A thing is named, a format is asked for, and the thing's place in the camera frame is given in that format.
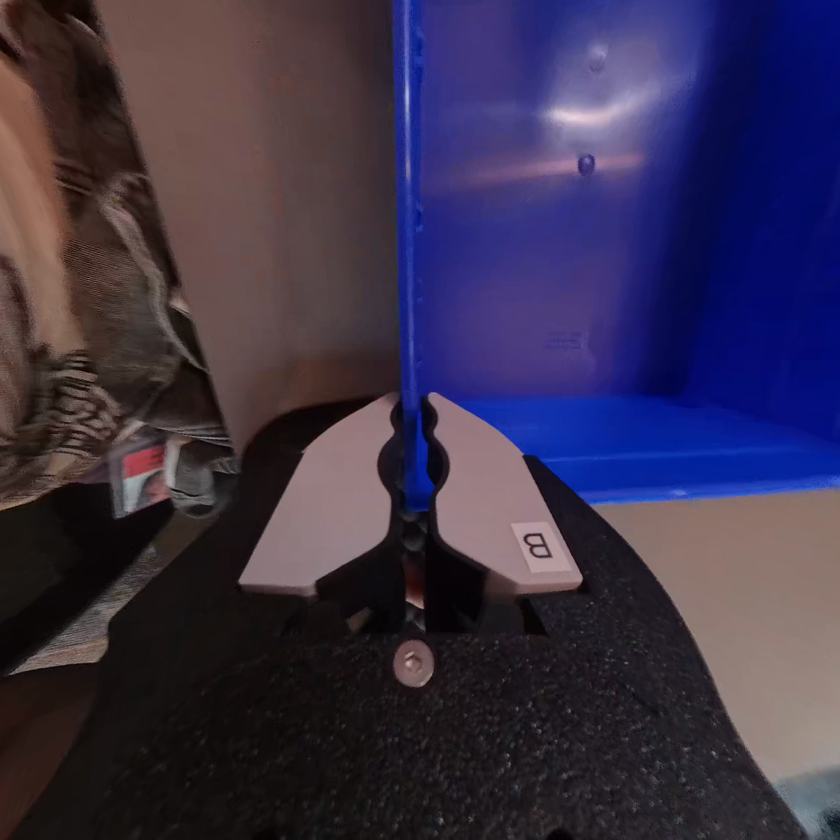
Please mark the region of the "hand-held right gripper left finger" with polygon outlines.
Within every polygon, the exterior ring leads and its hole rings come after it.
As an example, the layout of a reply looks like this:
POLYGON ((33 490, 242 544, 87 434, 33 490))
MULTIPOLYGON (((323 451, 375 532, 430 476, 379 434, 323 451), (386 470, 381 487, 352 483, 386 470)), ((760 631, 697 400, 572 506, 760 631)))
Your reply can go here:
POLYGON ((379 458, 394 437, 397 394, 338 421, 302 453, 239 586, 311 598, 331 573, 377 548, 392 522, 379 458))

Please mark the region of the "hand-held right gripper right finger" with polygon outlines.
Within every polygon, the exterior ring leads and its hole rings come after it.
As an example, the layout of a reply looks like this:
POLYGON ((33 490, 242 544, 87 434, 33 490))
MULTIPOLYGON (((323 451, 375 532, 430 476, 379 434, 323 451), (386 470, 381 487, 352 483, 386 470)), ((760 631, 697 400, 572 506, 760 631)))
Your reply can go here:
POLYGON ((423 401, 427 617, 490 617, 583 574, 530 463, 502 432, 438 393, 423 401))

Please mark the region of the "blue plastic bin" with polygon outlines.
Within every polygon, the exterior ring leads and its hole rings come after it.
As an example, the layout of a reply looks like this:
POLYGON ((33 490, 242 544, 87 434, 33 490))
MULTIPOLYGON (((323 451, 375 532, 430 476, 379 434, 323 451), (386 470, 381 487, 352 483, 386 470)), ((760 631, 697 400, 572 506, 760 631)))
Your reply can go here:
POLYGON ((393 2, 409 504, 436 392, 591 504, 837 489, 839 2, 393 2))

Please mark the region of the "red white label tag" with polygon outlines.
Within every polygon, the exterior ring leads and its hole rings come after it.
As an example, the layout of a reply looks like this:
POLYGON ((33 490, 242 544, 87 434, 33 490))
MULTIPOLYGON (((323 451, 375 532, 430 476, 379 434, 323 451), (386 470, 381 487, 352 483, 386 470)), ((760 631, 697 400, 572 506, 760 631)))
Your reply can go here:
POLYGON ((109 474, 112 512, 117 519, 172 498, 162 437, 140 437, 122 444, 109 457, 109 474))

